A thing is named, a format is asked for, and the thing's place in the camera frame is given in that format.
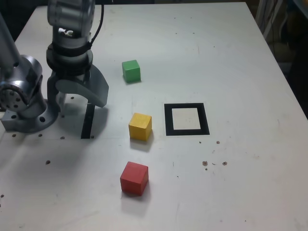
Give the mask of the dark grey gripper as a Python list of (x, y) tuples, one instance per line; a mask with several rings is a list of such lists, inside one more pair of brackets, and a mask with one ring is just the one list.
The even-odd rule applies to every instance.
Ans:
[(100, 72), (92, 65), (50, 66), (52, 74), (47, 81), (48, 102), (61, 113), (66, 94), (77, 94), (100, 108), (107, 104), (109, 86)]

